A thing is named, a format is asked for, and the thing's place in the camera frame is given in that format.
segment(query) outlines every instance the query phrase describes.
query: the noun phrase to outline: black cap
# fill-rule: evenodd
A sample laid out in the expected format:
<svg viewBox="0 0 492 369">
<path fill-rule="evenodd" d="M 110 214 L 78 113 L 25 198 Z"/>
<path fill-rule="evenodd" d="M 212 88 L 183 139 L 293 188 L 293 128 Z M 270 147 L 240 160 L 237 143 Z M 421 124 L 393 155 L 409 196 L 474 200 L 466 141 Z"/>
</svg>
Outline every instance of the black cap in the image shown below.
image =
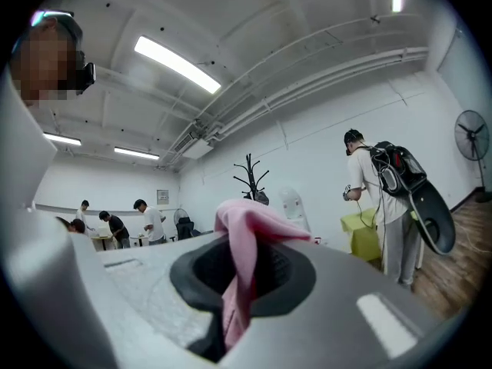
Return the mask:
<svg viewBox="0 0 492 369">
<path fill-rule="evenodd" d="M 345 146 L 347 146 L 349 142 L 360 141 L 363 138 L 364 136 L 358 130 L 351 128 L 349 131 L 345 133 L 344 136 Z"/>
</svg>

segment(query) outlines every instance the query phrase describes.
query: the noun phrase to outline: pink cloth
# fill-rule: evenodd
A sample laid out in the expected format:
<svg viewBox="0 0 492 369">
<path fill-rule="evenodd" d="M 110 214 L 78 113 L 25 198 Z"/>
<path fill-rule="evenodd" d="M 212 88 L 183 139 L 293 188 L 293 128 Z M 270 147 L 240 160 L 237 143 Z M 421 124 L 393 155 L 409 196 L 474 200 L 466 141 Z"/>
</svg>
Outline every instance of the pink cloth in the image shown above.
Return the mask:
<svg viewBox="0 0 492 369">
<path fill-rule="evenodd" d="M 268 238 L 308 240 L 311 235 L 259 202 L 238 199 L 223 202 L 215 215 L 215 231 L 228 232 L 236 276 L 222 295 L 222 321 L 227 350 L 233 347 L 249 325 L 251 301 L 255 298 L 254 267 L 256 234 Z"/>
</svg>

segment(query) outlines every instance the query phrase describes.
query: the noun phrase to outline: wooden floor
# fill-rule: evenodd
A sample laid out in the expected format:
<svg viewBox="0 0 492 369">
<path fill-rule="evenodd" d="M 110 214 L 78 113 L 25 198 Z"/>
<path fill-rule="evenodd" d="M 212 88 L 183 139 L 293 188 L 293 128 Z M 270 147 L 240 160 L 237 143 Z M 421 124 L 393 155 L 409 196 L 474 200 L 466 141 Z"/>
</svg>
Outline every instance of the wooden floor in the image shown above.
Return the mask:
<svg viewBox="0 0 492 369">
<path fill-rule="evenodd" d="M 492 259 L 492 201 L 478 204 L 473 198 L 453 213 L 456 245 L 449 256 L 425 248 L 422 268 L 415 272 L 414 293 L 440 316 L 448 319 L 470 305 L 480 290 Z"/>
</svg>

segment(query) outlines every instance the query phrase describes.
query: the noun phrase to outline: white wall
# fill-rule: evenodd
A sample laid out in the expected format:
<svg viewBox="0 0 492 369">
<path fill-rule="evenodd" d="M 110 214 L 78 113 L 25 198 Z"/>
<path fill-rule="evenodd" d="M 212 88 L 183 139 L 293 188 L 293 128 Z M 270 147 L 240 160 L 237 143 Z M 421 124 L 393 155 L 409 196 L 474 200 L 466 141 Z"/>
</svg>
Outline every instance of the white wall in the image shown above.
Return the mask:
<svg viewBox="0 0 492 369">
<path fill-rule="evenodd" d="M 409 148 L 449 207 L 454 206 L 474 188 L 470 163 L 454 143 L 461 108 L 438 75 L 415 71 L 413 65 L 402 65 L 361 75 L 243 128 L 181 171 L 180 206 L 198 229 L 213 228 L 217 206 L 241 198 L 246 188 L 232 178 L 245 179 L 245 171 L 233 164 L 244 164 L 244 156 L 252 153 L 261 160 L 257 178 L 270 170 L 261 182 L 270 206 L 283 213 L 278 190 L 291 186 L 304 202 L 313 236 L 343 249 L 347 239 L 340 218 L 358 212 L 355 202 L 341 197 L 350 183 L 343 143 L 349 128 L 368 141 L 388 140 Z M 275 118 L 284 127 L 288 150 Z M 372 206 L 367 194 L 361 206 Z"/>
<path fill-rule="evenodd" d="M 487 63 L 463 23 L 458 23 L 449 51 L 439 68 L 439 73 L 447 83 L 463 110 L 471 109 L 482 115 L 489 133 L 492 130 L 492 84 Z M 485 186 L 492 191 L 492 151 L 484 158 Z M 480 176 L 475 163 L 475 174 Z"/>
<path fill-rule="evenodd" d="M 89 211 L 96 213 L 87 216 L 91 227 L 107 226 L 97 216 L 104 210 L 119 216 L 130 235 L 137 236 L 146 233 L 143 215 L 133 211 L 133 204 L 141 198 L 156 206 L 158 189 L 169 190 L 169 205 L 159 207 L 167 217 L 164 228 L 169 237 L 176 232 L 172 219 L 178 205 L 178 176 L 149 167 L 58 154 L 39 186 L 35 202 L 38 208 L 53 207 L 53 215 L 70 221 L 81 202 L 88 200 Z"/>
</svg>

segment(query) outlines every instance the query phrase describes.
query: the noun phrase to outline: black coat rack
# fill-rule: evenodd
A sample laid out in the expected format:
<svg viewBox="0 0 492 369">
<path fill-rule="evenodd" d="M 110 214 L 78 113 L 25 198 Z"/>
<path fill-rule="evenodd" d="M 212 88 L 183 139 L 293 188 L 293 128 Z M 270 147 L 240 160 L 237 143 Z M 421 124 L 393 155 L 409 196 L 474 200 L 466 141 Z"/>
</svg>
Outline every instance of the black coat rack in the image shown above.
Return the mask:
<svg viewBox="0 0 492 369">
<path fill-rule="evenodd" d="M 254 181 L 254 174 L 253 174 L 253 168 L 256 164 L 258 164 L 260 161 L 256 161 L 253 165 L 251 165 L 251 153 L 249 155 L 246 155 L 246 164 L 248 165 L 248 167 L 246 168 L 245 166 L 243 165 L 237 165 L 237 164 L 234 164 L 235 167 L 242 167 L 246 170 L 246 172 L 248 173 L 248 180 L 249 180 L 249 183 L 247 183 L 246 181 L 243 181 L 242 179 L 238 178 L 237 176 L 234 176 L 234 179 L 238 179 L 239 181 L 242 181 L 243 183 L 245 183 L 246 185 L 248 185 L 249 187 L 249 191 L 242 191 L 242 193 L 246 194 L 246 195 L 250 195 L 251 193 L 251 199 L 253 201 L 256 200 L 256 197 L 257 197 L 257 193 L 259 191 L 263 191 L 264 188 L 261 188 L 258 190 L 258 183 L 260 183 L 260 180 L 268 173 L 270 172 L 270 170 L 266 171 L 259 179 L 258 181 Z"/>
</svg>

